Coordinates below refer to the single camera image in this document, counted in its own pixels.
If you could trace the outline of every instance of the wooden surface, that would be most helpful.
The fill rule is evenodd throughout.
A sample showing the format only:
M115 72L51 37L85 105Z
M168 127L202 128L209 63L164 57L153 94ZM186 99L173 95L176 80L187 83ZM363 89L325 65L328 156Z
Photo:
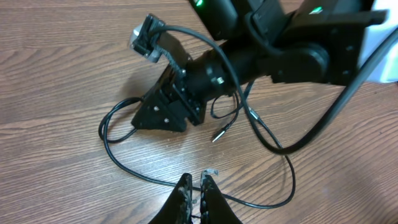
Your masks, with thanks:
M285 0L284 7L299 2ZM113 105L145 93L167 64L126 47L149 12L207 34L184 0L0 0L0 223L147 223L165 202L172 188L117 168L96 133ZM194 57L207 49L177 37ZM340 91L260 78L249 102L287 146ZM223 98L216 107L221 114L233 103ZM232 209L244 223L398 223L397 109L396 84L365 84L315 142L292 155L292 202L275 210L230 202ZM120 113L111 136L131 129L133 111ZM208 115L185 133L139 131L113 151L151 177L177 181L190 172L197 184L211 167L220 170L225 193L255 203L284 200L289 167L260 145L243 114L211 143L228 121Z

